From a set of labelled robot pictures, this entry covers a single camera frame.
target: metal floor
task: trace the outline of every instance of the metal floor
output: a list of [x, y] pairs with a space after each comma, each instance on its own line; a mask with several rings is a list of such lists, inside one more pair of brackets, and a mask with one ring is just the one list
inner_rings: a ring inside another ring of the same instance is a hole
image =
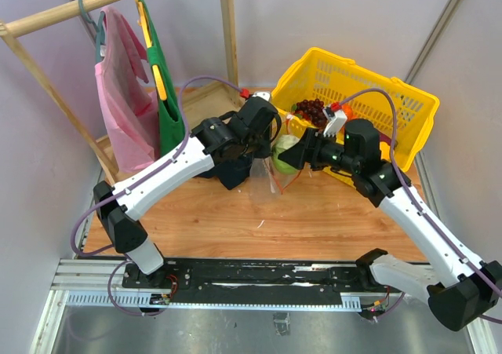
[[53, 353], [472, 352], [465, 332], [447, 330], [415, 300], [404, 300], [378, 324], [353, 312], [291, 312], [288, 331], [275, 324], [274, 314], [169, 309], [139, 318], [109, 307], [67, 307]]

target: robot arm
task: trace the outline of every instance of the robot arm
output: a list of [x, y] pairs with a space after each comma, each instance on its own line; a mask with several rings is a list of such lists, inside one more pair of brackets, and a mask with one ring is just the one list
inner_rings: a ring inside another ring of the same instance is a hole
[[[173, 158], [177, 149], [113, 187], [101, 181], [94, 188], [96, 203], [125, 191], [124, 195], [97, 210], [115, 250], [128, 256], [145, 275], [158, 271], [164, 265], [164, 258], [148, 238], [139, 219], [185, 181], [222, 162], [237, 159], [248, 152], [252, 152], [254, 158], [268, 157], [271, 123], [276, 119], [277, 131], [281, 123], [269, 100], [270, 93], [256, 93], [239, 112], [205, 119], [192, 130], [184, 151], [166, 168], [162, 166]], [[139, 179], [152, 173], [154, 175], [139, 187], [129, 190]]]
[[[436, 318], [451, 330], [465, 327], [498, 302], [498, 296], [473, 269], [471, 262], [497, 287], [502, 286], [502, 267], [497, 261], [486, 264], [470, 251], [427, 208], [404, 173], [402, 176], [419, 211], [406, 194], [394, 167], [381, 159], [380, 134], [371, 122], [356, 119], [345, 124], [344, 144], [308, 128], [300, 142], [279, 155], [279, 159], [301, 170], [306, 162], [313, 170], [326, 166], [351, 175], [356, 190], [391, 217], [415, 242], [430, 261], [434, 271], [424, 271], [397, 260], [384, 250], [372, 250], [356, 261], [361, 281], [367, 288], [388, 285], [428, 303]], [[464, 254], [457, 253], [431, 226], [424, 214]]]

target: red wire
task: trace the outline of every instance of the red wire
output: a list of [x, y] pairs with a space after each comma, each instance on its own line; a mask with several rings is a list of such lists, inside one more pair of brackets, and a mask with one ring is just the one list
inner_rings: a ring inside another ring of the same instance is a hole
[[171, 295], [173, 297], [174, 293], [178, 291], [178, 278], [174, 274], [168, 275], [166, 278], [169, 278], [173, 285], [171, 285]]

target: green bag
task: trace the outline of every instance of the green bag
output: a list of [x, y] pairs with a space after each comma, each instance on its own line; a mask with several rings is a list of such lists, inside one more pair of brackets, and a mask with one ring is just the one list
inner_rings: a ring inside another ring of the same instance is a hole
[[160, 43], [158, 42], [157, 32], [153, 21], [148, 13], [148, 8], [144, 0], [144, 11], [147, 16], [148, 27], [150, 30], [152, 46], [147, 49], [147, 58], [150, 66], [157, 65], [162, 76], [162, 81], [167, 92], [167, 100], [158, 99], [158, 126], [160, 129], [160, 156], [164, 156], [173, 150], [184, 137], [184, 124], [181, 118], [180, 110], [178, 109], [178, 100], [176, 98], [176, 90], [173, 86], [171, 74], [167, 68], [166, 59]]

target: yellow handle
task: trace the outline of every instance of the yellow handle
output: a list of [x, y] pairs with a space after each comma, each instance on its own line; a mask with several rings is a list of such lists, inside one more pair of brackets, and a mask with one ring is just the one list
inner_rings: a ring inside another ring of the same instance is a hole
[[[136, 0], [136, 3], [138, 7], [138, 13], [140, 14], [140, 25], [141, 29], [143, 30], [144, 41], [147, 44], [147, 48], [151, 48], [153, 43], [151, 41], [150, 28], [148, 27], [147, 16], [144, 12], [143, 3], [138, 0]], [[158, 65], [152, 66], [151, 70], [154, 75], [155, 87], [157, 87], [158, 97], [160, 97], [161, 100], [167, 100], [166, 85], [162, 80]]]

